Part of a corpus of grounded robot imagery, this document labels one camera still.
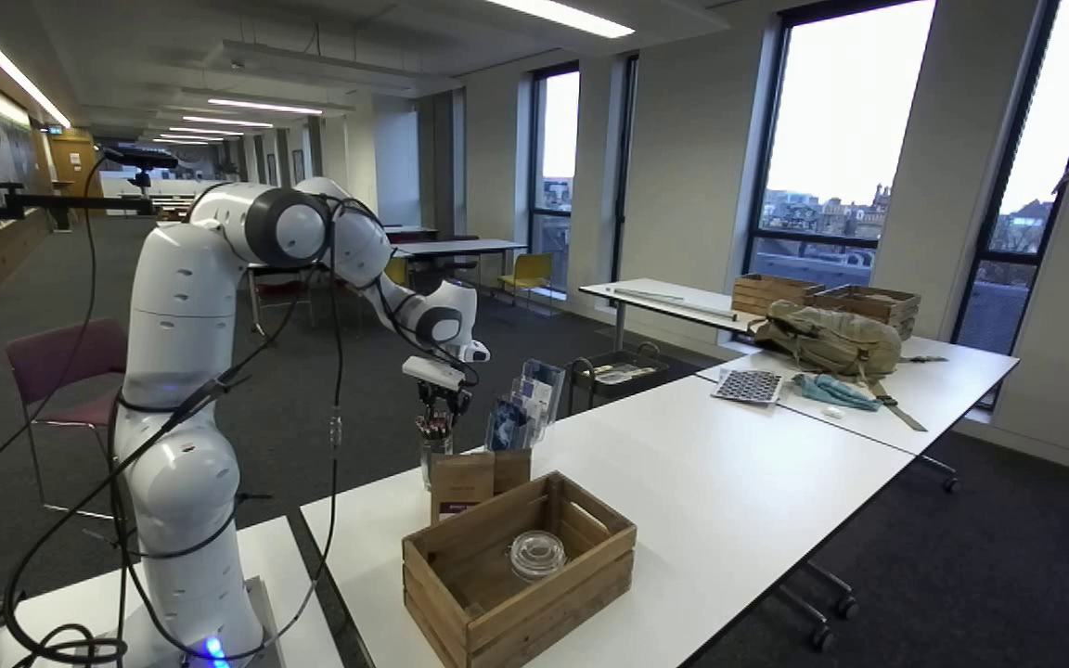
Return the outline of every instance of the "white table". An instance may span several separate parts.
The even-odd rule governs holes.
[[[317,541],[325,541],[328,530],[328,504],[311,512],[317,516]],[[258,526],[238,530],[243,568],[244,578],[259,578],[271,605],[274,631],[300,609],[307,593],[307,568],[296,552],[295,530],[286,520],[267,520]],[[87,624],[93,636],[117,637],[117,609],[119,609],[119,573],[50,592],[43,597],[28,597],[19,605],[19,621],[31,636],[50,636],[61,624]],[[336,647],[336,636],[321,614],[321,603],[311,597],[306,615],[284,644],[274,647],[278,665],[317,665],[317,668],[338,668],[342,654]],[[7,631],[0,631],[0,668],[28,657],[24,647]]]
[[[808,401],[802,394],[785,394],[780,404],[833,425],[838,432],[874,437],[881,446],[904,451],[922,457],[931,451],[969,409],[993,394],[1014,369],[1019,358],[995,358],[985,350],[967,350],[967,345],[948,345],[931,338],[909,338],[904,345],[904,358],[945,358],[931,363],[899,363],[881,385],[899,401],[904,411],[909,411],[926,432],[915,432],[904,425],[894,411],[875,409],[875,411],[853,411],[853,409],[829,409],[822,401]],[[722,378],[729,369],[754,369],[754,371],[780,371],[785,378],[797,376],[797,363],[776,354],[750,354],[732,363],[722,363],[707,371],[707,378]]]
[[[627,279],[627,282],[596,282],[580,295],[606,296],[617,310],[617,350],[624,350],[624,310],[648,310],[671,320],[702,324],[712,329],[747,329],[754,315],[732,313],[729,295],[708,295],[695,285]]]
[[[679,665],[808,558],[915,457],[685,378],[550,428],[536,477],[565,470],[639,522],[634,583],[536,665]],[[401,537],[426,526],[406,470],[338,499],[331,577],[377,665],[437,665],[401,603]],[[321,536],[328,504],[306,510]]]
[[[393,256],[487,256],[487,253],[515,253],[526,248],[514,239],[441,239],[441,240],[401,240]]]

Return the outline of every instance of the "window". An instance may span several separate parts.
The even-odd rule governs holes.
[[[531,123],[526,248],[552,261],[550,290],[567,295],[580,72],[562,66],[536,75],[531,103],[536,123]]]
[[[747,274],[874,279],[931,11],[915,0],[780,18]]]
[[[1042,0],[956,342],[1014,354],[1069,174],[1069,0]]]

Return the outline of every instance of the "wooden crate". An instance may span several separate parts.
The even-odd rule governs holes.
[[[807,305],[857,313],[909,338],[915,320],[917,320],[917,302],[922,302],[917,295],[847,285],[847,290],[812,295]]]
[[[432,457],[432,522],[531,482],[531,451]]]
[[[525,530],[565,537],[567,563],[531,583],[510,563]],[[539,657],[632,585],[634,522],[546,477],[401,541],[406,605],[455,668]]]
[[[817,285],[769,274],[744,274],[732,285],[732,313],[765,315],[771,302],[807,305]]]

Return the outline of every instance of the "cardboard box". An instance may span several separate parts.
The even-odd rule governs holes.
[[[909,338],[915,324],[917,324],[922,296],[899,295],[899,290],[847,285],[847,290],[833,290],[833,295],[812,295],[807,305],[837,310],[837,313],[857,313],[857,315],[881,320],[881,324],[894,327],[904,338]]]
[[[510,546],[552,530],[565,568],[525,578]],[[634,522],[565,477],[546,477],[401,541],[406,605],[455,668],[539,657],[632,585]]]
[[[790,279],[769,279],[769,274],[744,274],[732,285],[732,313],[765,315],[771,302],[794,302],[807,305],[817,285],[790,282]]]

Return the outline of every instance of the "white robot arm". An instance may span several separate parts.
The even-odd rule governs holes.
[[[377,305],[384,327],[419,350],[406,363],[419,385],[460,394],[464,369],[489,359],[473,333],[476,290],[441,282],[422,296],[390,282],[387,229],[331,181],[218,186],[197,202],[191,223],[159,223],[133,274],[117,420],[119,465],[154,451],[128,467],[128,491],[155,621],[138,614],[128,624],[128,665],[184,665],[186,651],[191,665],[211,665],[208,657],[248,657],[267,644],[238,562],[238,461],[211,404],[155,446],[149,437],[231,371],[243,270],[307,263],[331,266]]]

